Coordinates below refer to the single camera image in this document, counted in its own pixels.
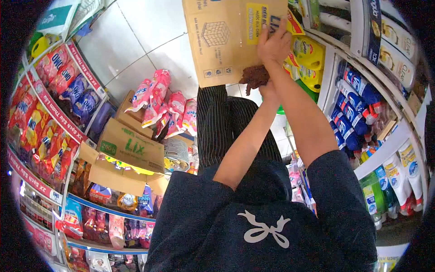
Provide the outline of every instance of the cardboard box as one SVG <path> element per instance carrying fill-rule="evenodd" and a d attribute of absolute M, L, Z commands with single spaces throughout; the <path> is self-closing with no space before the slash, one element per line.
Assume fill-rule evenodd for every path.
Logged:
<path fill-rule="evenodd" d="M 112 118 L 109 119 L 100 138 L 97 147 L 100 152 L 85 143 L 80 146 L 79 157 L 92 164 L 89 173 L 90 181 L 124 193 L 141 196 L 145 183 L 163 176 L 164 146 L 162 144 L 132 131 Z M 150 175 L 138 174 L 132 169 L 117 169 L 107 160 L 99 159 L 99 154 L 148 170 Z M 166 188 L 165 184 L 161 185 L 159 181 L 152 184 L 160 191 Z"/>
<path fill-rule="evenodd" d="M 142 127 L 142 121 L 144 119 L 145 115 L 145 109 L 140 109 L 136 112 L 134 111 L 127 111 L 124 112 L 126 109 L 131 107 L 133 96 L 136 92 L 131 90 L 128 95 L 125 97 L 122 104 L 119 106 L 118 111 L 116 112 L 115 119 L 128 126 L 129 128 L 133 129 L 135 132 L 140 133 L 141 135 L 151 139 L 153 136 L 153 130 L 150 128 L 143 128 Z"/>
<path fill-rule="evenodd" d="M 243 69 L 260 64 L 262 24 L 279 27 L 287 0 L 183 0 L 200 87 L 239 82 Z"/>

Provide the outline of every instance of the white bow print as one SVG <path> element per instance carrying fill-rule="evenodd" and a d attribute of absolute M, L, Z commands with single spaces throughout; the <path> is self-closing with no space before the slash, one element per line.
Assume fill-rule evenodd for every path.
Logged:
<path fill-rule="evenodd" d="M 278 243 L 278 245 L 280 245 L 283 248 L 288 248 L 289 242 L 288 242 L 287 238 L 284 235 L 279 234 L 277 232 L 282 231 L 285 223 L 290 221 L 289 218 L 284 219 L 284 217 L 282 217 L 282 215 L 281 215 L 281 218 L 279 218 L 279 220 L 276 222 L 277 227 L 271 226 L 269 228 L 265 223 L 258 223 L 257 221 L 255 221 L 255 215 L 249 213 L 247 210 L 245 210 L 245 213 L 238 213 L 237 215 L 242 215 L 242 216 L 246 217 L 248 222 L 251 223 L 252 225 L 257 226 L 257 227 L 261 227 L 261 228 L 252 228 L 252 229 L 248 230 L 247 232 L 245 232 L 243 238 L 248 243 L 259 242 L 259 241 L 263 240 L 264 238 L 266 238 L 269 233 L 271 233 L 273 235 L 273 237 L 275 238 L 276 242 Z M 254 233 L 261 232 L 261 231 L 263 233 L 261 233 L 257 236 L 252 236 Z"/>

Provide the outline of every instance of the yellow plastic jug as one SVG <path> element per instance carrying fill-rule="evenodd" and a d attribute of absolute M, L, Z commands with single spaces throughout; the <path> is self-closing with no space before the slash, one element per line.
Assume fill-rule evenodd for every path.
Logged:
<path fill-rule="evenodd" d="M 299 65 L 318 71 L 325 64 L 325 47 L 307 36 L 293 36 L 294 59 Z"/>
<path fill-rule="evenodd" d="M 302 82 L 313 92 L 320 93 L 323 78 L 323 70 L 310 70 L 305 66 L 299 68 L 299 76 Z"/>
<path fill-rule="evenodd" d="M 32 48 L 32 59 L 37 58 L 41 55 L 45 50 L 47 50 L 50 45 L 54 44 L 59 40 L 59 36 L 47 34 L 41 38 L 39 38 Z"/>

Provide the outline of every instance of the forearm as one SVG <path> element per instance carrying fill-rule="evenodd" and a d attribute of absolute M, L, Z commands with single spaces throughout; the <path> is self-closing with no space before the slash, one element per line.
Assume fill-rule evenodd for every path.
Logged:
<path fill-rule="evenodd" d="M 298 152 L 309 166 L 319 156 L 338 148 L 323 112 L 278 63 L 265 64 L 294 134 Z"/>
<path fill-rule="evenodd" d="M 233 190 L 237 188 L 260 150 L 276 110 L 277 107 L 268 101 L 261 104 L 248 126 L 225 154 L 214 181 L 228 185 Z"/>

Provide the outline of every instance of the blue shelf strip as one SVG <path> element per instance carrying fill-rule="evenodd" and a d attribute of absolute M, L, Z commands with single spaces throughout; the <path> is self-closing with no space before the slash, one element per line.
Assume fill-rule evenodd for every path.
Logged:
<path fill-rule="evenodd" d="M 112 209 L 109 209 L 109 208 L 97 205 L 97 204 L 92 203 L 92 202 L 90 202 L 88 200 L 84 200 L 83 198 L 79 198 L 78 196 L 73 195 L 71 193 L 68 193 L 68 197 L 70 199 L 72 199 L 72 200 L 82 204 L 82 205 L 85 205 L 85 206 L 90 207 L 90 208 L 94 208 L 94 209 L 96 209 L 98 211 L 102 211 L 102 212 L 105 212 L 105 213 L 109 213 L 109 214 L 113 214 L 113 215 L 118 215 L 118 216 L 122 216 L 122 217 L 129 218 L 129 219 L 134 219 L 134 220 L 147 221 L 147 222 L 156 222 L 155 219 L 141 217 L 141 216 L 137 216 L 137 215 L 130 215 L 128 213 L 118 212 L 118 211 L 115 211 L 115 210 L 112 210 Z"/>
<path fill-rule="evenodd" d="M 90 251 L 95 251 L 95 252 L 101 252 L 101 253 L 107 253 L 107 254 L 132 254 L 132 255 L 137 255 L 137 254 L 148 254 L 148 250 L 147 249 L 143 249 L 143 248 L 125 248 L 124 250 L 122 249 L 114 249 L 114 248 L 103 248 L 103 246 L 101 246 L 101 248 L 95 248 L 92 247 L 91 245 L 83 245 L 80 243 L 76 243 L 73 241 L 69 241 L 67 242 L 67 244 L 69 246 L 73 246 L 75 248 L 80 248 L 80 249 L 84 249 L 84 250 L 90 250 Z"/>

